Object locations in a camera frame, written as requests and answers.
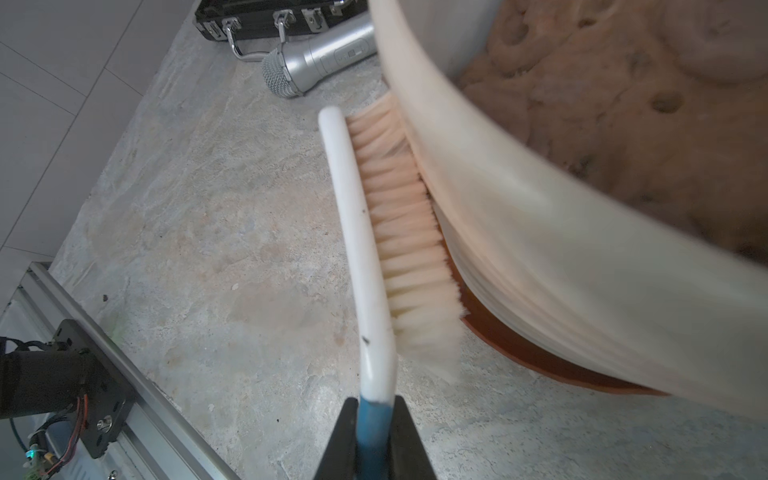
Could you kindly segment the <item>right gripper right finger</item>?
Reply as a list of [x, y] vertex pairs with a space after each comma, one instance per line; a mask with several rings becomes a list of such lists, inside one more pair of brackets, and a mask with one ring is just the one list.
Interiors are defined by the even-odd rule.
[[390, 480], [436, 480], [424, 444], [405, 399], [395, 397], [389, 434]]

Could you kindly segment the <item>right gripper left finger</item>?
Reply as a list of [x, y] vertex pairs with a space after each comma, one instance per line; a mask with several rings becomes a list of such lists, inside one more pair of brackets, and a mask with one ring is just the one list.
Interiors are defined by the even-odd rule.
[[359, 402], [347, 398], [340, 410], [314, 480], [354, 480], [356, 475], [356, 425]]

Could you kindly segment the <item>white blue scrub brush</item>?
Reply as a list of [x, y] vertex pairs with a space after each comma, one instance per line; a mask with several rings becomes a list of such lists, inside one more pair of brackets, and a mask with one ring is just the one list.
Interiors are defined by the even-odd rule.
[[360, 479], [388, 473], [398, 363], [453, 382], [465, 308], [397, 100], [318, 116], [354, 295], [360, 351]]

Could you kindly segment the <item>white ceramic pot with soil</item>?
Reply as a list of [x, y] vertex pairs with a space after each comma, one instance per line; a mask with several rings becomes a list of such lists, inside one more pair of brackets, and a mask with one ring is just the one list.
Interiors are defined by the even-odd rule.
[[374, 1], [379, 59], [450, 253], [509, 328], [582, 368], [767, 416], [767, 271], [651, 220], [554, 167], [450, 75], [488, 1]]

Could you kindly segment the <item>black poker chip case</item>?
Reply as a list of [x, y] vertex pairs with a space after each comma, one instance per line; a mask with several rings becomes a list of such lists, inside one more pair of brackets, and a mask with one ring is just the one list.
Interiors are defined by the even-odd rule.
[[260, 62], [264, 51], [244, 53], [239, 40], [277, 38], [325, 32], [368, 10], [365, 0], [201, 0], [193, 25], [209, 41], [225, 42], [236, 59]]

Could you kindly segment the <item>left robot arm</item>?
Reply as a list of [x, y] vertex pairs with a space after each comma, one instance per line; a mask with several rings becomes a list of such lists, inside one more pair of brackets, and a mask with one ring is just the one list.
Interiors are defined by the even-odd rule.
[[14, 351], [1, 356], [1, 418], [56, 412], [77, 403], [94, 356], [78, 351]]

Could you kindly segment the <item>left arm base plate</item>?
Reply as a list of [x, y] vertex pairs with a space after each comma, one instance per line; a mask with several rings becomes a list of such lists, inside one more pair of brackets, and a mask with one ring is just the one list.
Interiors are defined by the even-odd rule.
[[80, 395], [88, 397], [88, 413], [80, 439], [94, 459], [105, 455], [108, 446], [118, 439], [138, 397], [136, 389], [108, 357], [95, 336], [74, 319], [61, 322], [54, 334], [69, 352], [85, 360], [85, 373], [80, 380]]

